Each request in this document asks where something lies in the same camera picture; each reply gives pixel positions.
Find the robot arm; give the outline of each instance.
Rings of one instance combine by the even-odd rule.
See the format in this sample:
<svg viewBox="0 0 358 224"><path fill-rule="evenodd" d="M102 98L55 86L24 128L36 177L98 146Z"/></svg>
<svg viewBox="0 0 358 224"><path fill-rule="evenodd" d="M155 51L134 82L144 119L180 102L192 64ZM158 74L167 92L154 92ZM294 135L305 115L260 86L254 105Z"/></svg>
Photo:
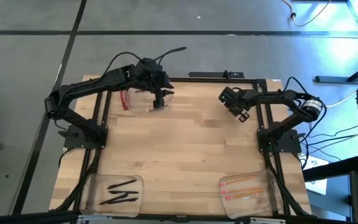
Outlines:
<svg viewBox="0 0 358 224"><path fill-rule="evenodd" d="M148 91L155 95L153 107L155 109L164 107L163 97L172 95L174 92L165 90L172 89L169 83L169 77L163 71L157 59L162 59L165 55L186 47L170 50L158 58L143 58L136 65L127 65L121 68L110 70L100 78L71 85L62 85L59 90L51 92L45 99L46 114L50 119L64 119L72 125L66 131L59 131L63 137L71 138L76 147L103 147L106 142L106 127L98 126L95 120L85 119L73 110L69 109L69 104L74 99L100 93L102 91L121 91L135 88L142 91Z"/></svg>
<svg viewBox="0 0 358 224"><path fill-rule="evenodd" d="M283 151L282 147L285 147L285 150L292 148L293 152L300 152L299 146L292 147L299 145L297 139L300 137L292 129L302 122L316 121L323 108L323 102L319 98L293 90L259 93L255 90L226 87L220 94L219 100L234 116L238 116L241 122L249 118L248 111L255 105L278 104L286 105L291 109L293 114L283 121L273 122L268 129L258 130L259 144L263 150L268 151ZM294 101L300 102L300 100L304 102L300 106L296 105Z"/></svg>

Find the wooden table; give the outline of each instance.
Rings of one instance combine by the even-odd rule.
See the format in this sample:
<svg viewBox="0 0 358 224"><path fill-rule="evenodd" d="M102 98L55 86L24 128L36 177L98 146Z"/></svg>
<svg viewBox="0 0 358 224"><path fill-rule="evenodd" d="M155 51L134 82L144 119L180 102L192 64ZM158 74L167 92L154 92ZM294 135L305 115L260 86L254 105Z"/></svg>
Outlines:
<svg viewBox="0 0 358 224"><path fill-rule="evenodd" d="M97 77L86 75L84 80ZM280 80L267 83L269 91L282 87ZM172 84L174 97L168 101L171 96L167 96L169 106L158 111L150 111L152 98L138 95L131 95L131 106L136 109L124 111L119 93L112 94L108 143L102 150L98 173L141 176L143 214L225 215L219 198L219 179L264 170L265 164L258 153L255 107L250 118L241 123L218 96L225 86L251 89L252 85ZM96 95L80 98L75 111L91 118L95 100ZM267 126L265 110L263 113ZM272 113L275 121L288 116L282 105L272 105ZM75 149L62 159L50 208L59 206L77 184L84 151ZM292 154L280 155L287 188L302 208L311 213L298 160Z"/></svg>

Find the black wire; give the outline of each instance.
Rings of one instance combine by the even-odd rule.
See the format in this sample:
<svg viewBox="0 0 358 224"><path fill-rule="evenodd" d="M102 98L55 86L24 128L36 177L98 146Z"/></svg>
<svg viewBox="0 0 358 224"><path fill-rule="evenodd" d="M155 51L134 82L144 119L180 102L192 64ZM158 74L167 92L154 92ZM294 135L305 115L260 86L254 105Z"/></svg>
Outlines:
<svg viewBox="0 0 358 224"><path fill-rule="evenodd" d="M295 81L299 84L299 86L302 88L302 90L303 90L305 93L309 94L309 93L306 91L306 89L303 87L303 85L302 85L295 77L290 77L290 78L288 78L287 83L285 84L285 87L284 87L284 90L283 90L283 91L287 90L288 84L290 84L290 80L291 80L291 79L295 80Z"/></svg>
<svg viewBox="0 0 358 224"><path fill-rule="evenodd" d="M358 125L354 126L354 127L351 127L351 128L347 128L347 129L343 129L343 130L340 130L338 131L337 133L335 133L334 135L329 135L329 134L317 134L315 136L309 136L309 138L314 138L314 137L317 137L317 136L328 136L328 137L335 137L337 134L341 133L341 132L344 132L344 131L348 131L348 130L351 130L353 128L356 128L358 127Z"/></svg>
<svg viewBox="0 0 358 224"><path fill-rule="evenodd" d="M57 120L54 120L53 123L55 123L55 126L56 126L56 127L60 128L60 129L62 129L62 130L68 131L67 129L65 129L65 128L59 126L59 125L57 124Z"/></svg>
<svg viewBox="0 0 358 224"><path fill-rule="evenodd" d="M320 143L323 143L323 142L326 142L326 141L333 141L333 140L337 140L337 139L344 139L344 138L349 138L349 137L352 137L354 136L353 135L349 135L349 136L342 136L342 137L336 137L336 138L332 138L332 139L325 139L325 140L322 140L320 142L315 142L315 143L311 143L311 144L308 144L309 146L312 146L312 145L315 145L315 144L320 144Z"/></svg>
<svg viewBox="0 0 358 224"><path fill-rule="evenodd" d="M302 102L298 99L294 99L296 102L298 102L298 107L300 107L302 105Z"/></svg>
<svg viewBox="0 0 358 224"><path fill-rule="evenodd" d="M314 148L314 149L316 149L316 150L309 152L309 154L312 154L312 153L315 153L315 152L317 152L317 151L320 151L320 152L322 152L323 154L325 154L325 155L327 155L327 156L329 156L329 157L333 157L333 158L336 158L336 159L342 161L340 158L338 158L338 157L336 157L336 156L333 156L333 155L330 155L330 154L328 154L328 153L326 153L326 152L323 152L323 150L320 149L320 148L317 148L317 147L314 147L314 146L310 146L310 147L312 147L312 148Z"/></svg>
<svg viewBox="0 0 358 224"><path fill-rule="evenodd" d="M264 156L264 154L261 151L258 151L259 154L261 154L262 156Z"/></svg>
<svg viewBox="0 0 358 224"><path fill-rule="evenodd" d="M157 58L155 58L155 59L153 60L153 62L155 62L156 60L160 59L160 61L158 62L158 65L160 65L162 59L163 59L165 56L167 56L168 54L172 54L172 53L174 53L174 52L179 52L179 51L186 50L186 49L187 49L187 47L179 47L179 48L177 48L177 49L169 50L168 52L165 52L164 54L162 54L162 55L158 56Z"/></svg>
<svg viewBox="0 0 358 224"><path fill-rule="evenodd" d="M306 141L306 159L305 159L305 163L302 165L302 170L306 167L309 159L309 143L306 138L304 138L304 140Z"/></svg>
<svg viewBox="0 0 358 224"><path fill-rule="evenodd" d="M59 166L58 166L58 168L60 168L60 164L62 163L63 156L64 156L66 153L70 152L71 150L73 150L73 149L67 149L67 151L63 152L63 154L59 157L59 163L58 163Z"/></svg>
<svg viewBox="0 0 358 224"><path fill-rule="evenodd" d="M295 152L293 152L292 154L293 154L293 156L295 156L296 159L298 159L298 161L301 163L301 165L302 165L301 160L304 160L306 162L306 159L300 159Z"/></svg>
<svg viewBox="0 0 358 224"><path fill-rule="evenodd" d="M117 54L116 56L114 56L114 57L111 59L109 65L108 65L107 68L106 68L106 70L103 72L103 75L105 75L105 74L107 73L107 71L110 69L110 66L112 65L112 63L113 63L119 56L124 55L124 54L129 54L129 55L134 56L134 57L137 58L138 60L142 60L139 56L137 56L136 54L134 54L134 53L132 53L132 52L121 52L121 53Z"/></svg>
<svg viewBox="0 0 358 224"><path fill-rule="evenodd" d="M55 210L58 211L67 211L71 204L74 202L74 199L77 197L78 194L81 193L86 180L89 175L95 173L98 168L99 158L100 158L101 149L96 149L95 155L93 157L92 163L89 165L88 169L86 170L84 176L78 181L77 185L71 191L69 196L63 201L63 203L57 207Z"/></svg>

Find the concrete floor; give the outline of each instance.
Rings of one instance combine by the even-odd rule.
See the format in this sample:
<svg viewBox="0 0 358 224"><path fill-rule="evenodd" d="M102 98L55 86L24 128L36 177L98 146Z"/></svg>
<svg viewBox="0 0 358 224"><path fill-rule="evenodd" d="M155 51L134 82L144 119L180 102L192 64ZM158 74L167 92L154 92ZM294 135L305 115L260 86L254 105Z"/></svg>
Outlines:
<svg viewBox="0 0 358 224"><path fill-rule="evenodd" d="M80 2L0 0L0 29L71 30ZM293 6L301 23L324 3L294 1ZM333 2L317 20L302 28L289 23L288 14L289 8L280 0L93 0L86 5L80 30L358 31L343 2ZM10 211L44 110L44 98L53 86L67 41L68 36L0 36L0 141L5 143L0 150L0 215ZM103 72L118 52L133 51L141 57L155 57L181 46L188 49L169 55L162 63L171 77L223 70L241 71L247 78L286 81L295 76L328 105L358 88L358 85L313 82L316 75L349 76L356 72L358 37L77 36L63 83L78 82L85 74ZM135 61L123 56L113 67L128 63ZM295 83L290 88L300 90ZM357 124L356 102L351 98L328 110L314 133L335 133ZM298 130L306 132L308 127L300 125ZM24 213L48 210L62 146L63 138L51 124ZM329 147L325 152L341 159L356 156L358 139ZM320 152L314 156L335 161Z"/></svg>

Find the cable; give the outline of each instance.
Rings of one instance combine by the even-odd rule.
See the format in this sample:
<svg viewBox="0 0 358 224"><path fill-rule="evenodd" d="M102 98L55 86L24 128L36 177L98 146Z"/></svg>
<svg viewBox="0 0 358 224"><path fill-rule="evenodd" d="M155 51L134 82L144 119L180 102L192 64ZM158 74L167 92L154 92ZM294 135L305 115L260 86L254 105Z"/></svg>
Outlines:
<svg viewBox="0 0 358 224"><path fill-rule="evenodd" d="M139 56L137 56L136 54L134 54L134 53L132 53L132 52L121 52L121 53L117 54L116 56L114 56L114 57L111 59L109 65L108 65L107 68L106 68L106 70L103 72L103 75L105 75L105 74L107 73L107 71L110 69L110 66L112 65L112 63L113 63L120 55L124 55L124 54L129 54L129 55L134 56L134 57L137 58L138 60L142 60Z"/></svg>
<svg viewBox="0 0 358 224"><path fill-rule="evenodd" d="M62 129L62 130L65 130L65 131L68 131L68 132L69 132L69 130L67 130L66 128L63 128L63 127L59 126L59 125L57 124L57 120L54 120L53 123L55 123L55 126L56 126L56 127L58 127L58 128L60 128L60 129Z"/></svg>
<svg viewBox="0 0 358 224"><path fill-rule="evenodd" d="M305 163L302 165L302 170L306 167L307 163L308 163L308 159L309 159L309 143L308 140L306 140L306 138L304 138L304 140L306 141L306 159L305 159Z"/></svg>
<svg viewBox="0 0 358 224"><path fill-rule="evenodd" d="M101 149L96 149L95 155L93 157L92 163L89 165L88 169L86 170L84 176L78 181L77 185L74 189L70 192L69 196L63 201L63 203L57 207L55 210L57 211L67 211L71 204L74 202L74 199L77 197L78 194L81 193L88 176L95 173L98 169L98 163L100 160L100 153Z"/></svg>
<svg viewBox="0 0 358 224"><path fill-rule="evenodd" d="M58 163L58 168L60 168L60 164L62 163L63 156L64 156L66 153L71 152L71 150L73 150L73 149L67 149L65 152L63 152L62 155L60 155L60 157L59 157L59 163Z"/></svg>
<svg viewBox="0 0 358 224"><path fill-rule="evenodd" d="M334 135L329 135L329 134L317 134L315 136L309 136L309 138L314 138L314 137L317 137L317 136L328 136L328 137L335 137L337 134L341 133L341 132L344 132L344 131L348 131L348 130L352 130L353 128L357 128L358 125L354 126L354 127L351 127L351 128L347 128L347 129L343 129L343 130L340 130L338 131L337 133L335 133Z"/></svg>
<svg viewBox="0 0 358 224"><path fill-rule="evenodd" d="M288 78L287 83L285 84L285 87L284 87L284 90L283 90L283 91L287 90L288 84L290 84L290 80L291 80L291 79L293 79L294 81L296 81L296 82L299 84L299 86L302 88L302 90L303 90L306 94L309 94L309 93L306 91L306 89L303 87L303 85L301 84L301 82L299 82L299 80L297 80L295 77L290 77L290 78Z"/></svg>
<svg viewBox="0 0 358 224"><path fill-rule="evenodd" d="M349 99L349 97L351 97L352 95L354 95L357 92L357 90L355 90L353 93L351 93L349 96L345 97L343 100L338 101L337 103L334 103L332 105L327 105L326 107L331 108L337 105L340 105L341 103L343 103L345 100Z"/></svg>
<svg viewBox="0 0 358 224"><path fill-rule="evenodd" d="M333 158L336 158L336 159L342 161L340 158L338 158L338 157L336 157L336 156L333 156L333 155L330 155L330 154L327 154L327 153L323 152L323 150L321 150L321 149L319 149L319 148L317 148L317 147L314 147L314 146L310 146L310 147L315 148L316 150L314 150L314 151L312 151L312 152L309 152L309 154L312 154L312 153L315 153L315 152L317 152L317 151L320 151L320 152L322 152L323 154L325 154L325 155L327 155L327 156L329 156L329 157L333 157Z"/></svg>
<svg viewBox="0 0 358 224"><path fill-rule="evenodd" d="M296 159L298 159L298 161L300 162L301 166L302 166L302 162L301 162L301 161L306 162L306 159L300 159L295 152L293 152L292 154L295 156Z"/></svg>
<svg viewBox="0 0 358 224"><path fill-rule="evenodd" d="M260 155L264 156L264 154L261 151L258 151Z"/></svg>
<svg viewBox="0 0 358 224"><path fill-rule="evenodd" d="M329 0L329 1L327 2L327 4L323 7L323 9L322 9L319 13L317 13L317 15L315 15L314 18L312 18L311 20L309 20L307 23L302 24L302 25L298 25L298 24L296 23L296 20L295 20L296 13L293 11L292 5L291 5L289 2L287 2L286 0L281 0L281 1L283 1L285 4L287 4L287 5L290 7L290 9L291 9L291 18L292 18L292 20L293 20L293 23L294 23L297 27L303 27L303 26L306 26L306 25L308 25L309 23L311 23L314 19L316 19L316 18L324 11L324 9L327 8L328 4L331 2L331 0Z"/></svg>
<svg viewBox="0 0 358 224"><path fill-rule="evenodd" d="M301 105L302 105L302 102L301 102L300 100L298 100L298 99L295 99L294 101L298 102L298 107L301 107Z"/></svg>
<svg viewBox="0 0 358 224"><path fill-rule="evenodd" d="M177 49L169 50L168 52L166 52L166 53L164 53L164 54L158 56L157 58L155 58L153 61L155 62L156 60L160 59L160 61L158 62L158 65L160 65L162 59L163 59L166 55L171 54L171 53L174 53L174 52L179 52L179 51L182 51L182 50L186 50L186 49L187 49L187 47L179 47L179 48L177 48Z"/></svg>
<svg viewBox="0 0 358 224"><path fill-rule="evenodd" d="M354 137L356 137L356 136L358 136L358 134L355 134L355 135L353 135L353 136L351 136L351 137L348 137L348 138L345 138L345 139L343 139L343 140L336 141L336 142L334 142L334 143L328 144L328 145L326 145L326 146L321 147L320 149L324 149L325 147L332 146L332 145L334 145L334 144L337 144L337 143L340 143L340 142L343 142L343 141L347 141L347 140L352 139L352 138L354 138Z"/></svg>
<svg viewBox="0 0 358 224"><path fill-rule="evenodd" d="M336 137L336 138L332 138L332 139L325 139L325 140L322 140L322 141L320 141L320 142L311 143L311 144L309 144L309 146L312 146L312 145L315 145L315 144L320 144L320 143L323 143L323 142L326 142L326 141L333 141L333 140L344 139L344 138L350 138L350 137L354 138L354 137L356 137L356 136L358 136L358 134L356 134L355 136L349 135L349 136Z"/></svg>

